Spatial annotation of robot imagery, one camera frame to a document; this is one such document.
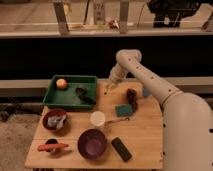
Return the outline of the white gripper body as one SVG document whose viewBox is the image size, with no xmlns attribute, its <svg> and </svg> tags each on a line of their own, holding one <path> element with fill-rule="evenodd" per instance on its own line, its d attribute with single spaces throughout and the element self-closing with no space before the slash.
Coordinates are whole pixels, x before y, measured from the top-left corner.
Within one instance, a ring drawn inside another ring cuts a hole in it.
<svg viewBox="0 0 213 171">
<path fill-rule="evenodd" d="M 126 77 L 126 71 L 119 64 L 116 64 L 110 71 L 109 80 L 114 84 L 121 83 Z"/>
</svg>

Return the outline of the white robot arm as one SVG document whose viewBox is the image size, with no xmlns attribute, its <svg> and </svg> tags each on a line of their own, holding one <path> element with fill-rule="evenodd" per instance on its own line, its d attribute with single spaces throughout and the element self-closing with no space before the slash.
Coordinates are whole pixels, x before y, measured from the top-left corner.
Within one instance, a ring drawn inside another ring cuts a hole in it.
<svg viewBox="0 0 213 171">
<path fill-rule="evenodd" d="M 213 111 L 200 96 L 181 91 L 140 61 L 137 49 L 116 53 L 109 80 L 121 83 L 131 73 L 163 108 L 163 171 L 213 171 Z"/>
</svg>

